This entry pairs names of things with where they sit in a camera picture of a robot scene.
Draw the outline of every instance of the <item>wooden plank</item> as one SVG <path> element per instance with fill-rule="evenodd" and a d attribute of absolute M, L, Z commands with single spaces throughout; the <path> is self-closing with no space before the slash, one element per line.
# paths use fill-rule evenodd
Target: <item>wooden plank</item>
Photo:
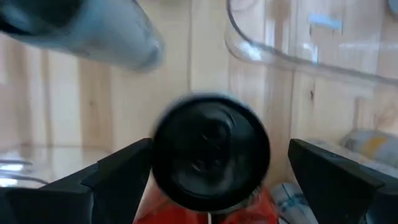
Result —
<path fill-rule="evenodd" d="M 251 65 L 230 58 L 230 90 L 258 115 L 271 142 L 269 187 L 285 181 L 290 139 L 293 75 L 290 71 Z"/>
<path fill-rule="evenodd" d="M 163 64 L 148 74 L 111 69 L 114 149 L 149 136 L 165 107 L 188 92 L 190 1 L 140 1 L 165 40 Z"/>
<path fill-rule="evenodd" d="M 398 23 L 389 13 L 384 16 L 382 35 L 379 48 L 379 64 L 377 74 L 384 77 L 398 78 Z"/>
<path fill-rule="evenodd" d="M 36 47 L 26 46 L 26 57 L 32 124 L 30 145 L 51 145 L 48 52 Z"/>
<path fill-rule="evenodd" d="M 49 52 L 52 144 L 81 146 L 78 59 Z"/>
<path fill-rule="evenodd" d="M 266 41 L 274 42 L 275 26 L 273 24 L 275 23 L 271 21 L 270 24 L 266 24 L 264 19 L 266 18 L 266 0 L 231 1 L 231 8 L 233 19 L 245 36 L 257 42 L 264 42 L 266 38 L 268 39 Z M 270 35 L 267 35 L 266 27 L 271 28 Z M 240 49 L 243 44 L 246 44 L 242 38 L 236 40 L 234 44 Z"/>
<path fill-rule="evenodd" d="M 81 145 L 111 151 L 111 68 L 85 59 L 79 61 L 79 68 Z"/>
<path fill-rule="evenodd" d="M 6 72 L 16 116 L 16 131 L 20 144 L 28 144 L 32 139 L 30 123 L 29 80 L 25 48 L 15 40 L 7 39 Z"/>
<path fill-rule="evenodd" d="M 398 135 L 398 87 L 379 85 L 375 91 L 373 105 L 376 129 Z"/>
<path fill-rule="evenodd" d="M 0 38 L 1 56 L 3 58 L 0 64 L 0 150 L 5 150 L 20 145 L 21 138 L 17 129 L 15 96 L 9 79 L 9 67 L 6 60 L 10 40 L 4 35 L 0 35 Z"/>
<path fill-rule="evenodd" d="M 297 10 L 297 56 L 366 73 L 376 73 L 384 1 L 302 0 Z M 320 15 L 342 22 L 331 30 L 308 22 Z"/>
<path fill-rule="evenodd" d="M 224 36 L 229 22 L 225 0 L 192 1 L 190 24 L 190 88 L 228 89 L 228 51 Z"/>
<path fill-rule="evenodd" d="M 291 138 L 338 143 L 358 128 L 372 128 L 374 88 L 296 73 Z M 288 166 L 289 180 L 294 181 Z"/>
<path fill-rule="evenodd" d="M 266 0 L 264 43 L 285 54 L 294 54 L 297 0 Z"/>

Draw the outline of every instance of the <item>gray cylindrical object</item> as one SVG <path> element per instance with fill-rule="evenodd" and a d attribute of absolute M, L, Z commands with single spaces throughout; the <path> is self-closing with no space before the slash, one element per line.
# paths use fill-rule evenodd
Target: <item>gray cylindrical object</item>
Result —
<path fill-rule="evenodd" d="M 19 41 L 134 70 L 148 70 L 163 57 L 162 40 L 136 1 L 85 0 L 78 5 L 71 3 L 70 7 L 75 8 L 69 11 L 74 14 L 63 13 L 54 6 L 54 14 L 68 16 L 63 27 L 65 18 L 54 22 L 37 8 L 29 11 L 24 6 L 15 4 L 2 10 L 6 23 L 28 31 L 4 30 Z"/>
<path fill-rule="evenodd" d="M 390 6 L 390 10 L 394 16 L 398 15 L 398 1 L 397 0 L 388 0 L 388 5 Z"/>

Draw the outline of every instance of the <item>wooden wall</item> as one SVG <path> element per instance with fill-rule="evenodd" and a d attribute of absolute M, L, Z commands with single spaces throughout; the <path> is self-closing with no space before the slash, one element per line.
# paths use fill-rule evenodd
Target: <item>wooden wall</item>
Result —
<path fill-rule="evenodd" d="M 312 41 L 322 50 L 322 62 L 393 77 L 395 50 L 355 49 L 341 58 L 340 51 L 330 48 L 330 42 L 348 46 L 356 40 L 371 44 L 398 40 L 398 23 L 385 16 L 384 2 L 365 1 L 357 17 L 350 14 L 355 11 L 352 3 L 342 0 L 325 8 L 314 0 L 258 0 L 243 24 L 284 52 L 305 58 L 308 52 L 300 46 Z M 116 151 L 148 137 L 165 107 L 191 91 L 227 92 L 257 113 L 271 137 L 267 177 L 271 185 L 287 180 L 290 138 L 337 141 L 356 128 L 397 132 L 398 91 L 393 86 L 315 77 L 230 56 L 224 42 L 225 0 L 141 4 L 166 43 L 163 64 L 148 74 L 39 50 L 1 36 L 0 149 L 25 144 Z M 319 28 L 309 36 L 308 24 L 303 23 L 306 12 L 330 8 L 349 24 L 347 32 L 333 36 Z M 355 33 L 360 23 L 355 18 L 368 14 L 374 15 L 369 26 Z M 280 28 L 286 24 L 289 34 Z M 273 39 L 268 32 L 275 32 Z"/>

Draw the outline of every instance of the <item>wood grain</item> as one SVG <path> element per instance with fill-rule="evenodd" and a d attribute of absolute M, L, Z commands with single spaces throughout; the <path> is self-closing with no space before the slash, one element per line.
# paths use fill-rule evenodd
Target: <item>wood grain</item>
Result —
<path fill-rule="evenodd" d="M 317 46 L 319 62 L 396 77 L 398 23 L 384 1 L 253 2 L 255 7 L 236 12 L 238 25 L 253 39 L 306 59 L 313 59 Z M 258 115 L 271 139 L 268 186 L 293 179 L 290 138 L 337 142 L 356 129 L 398 134 L 396 86 L 238 60 L 224 46 L 224 0 L 140 3 L 166 43 L 163 64 L 147 74 L 1 36 L 0 149 L 67 146 L 57 157 L 72 146 L 117 151 L 150 136 L 170 102 L 191 91 L 228 91 Z M 315 26 L 310 33 L 309 14 L 341 19 L 342 32 Z"/>
<path fill-rule="evenodd" d="M 191 17 L 190 89 L 226 91 L 228 52 L 224 33 L 228 17 L 225 1 L 192 1 Z"/>
<path fill-rule="evenodd" d="M 81 145 L 104 151 L 113 148 L 111 68 L 79 61 Z"/>

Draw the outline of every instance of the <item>black round cap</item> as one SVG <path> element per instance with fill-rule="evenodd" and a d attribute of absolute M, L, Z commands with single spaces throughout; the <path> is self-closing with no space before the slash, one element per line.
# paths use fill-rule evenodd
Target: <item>black round cap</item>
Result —
<path fill-rule="evenodd" d="M 152 171 L 174 202 L 216 212 L 248 198 L 262 183 L 270 145 L 248 108 L 220 95 L 181 101 L 154 132 Z"/>

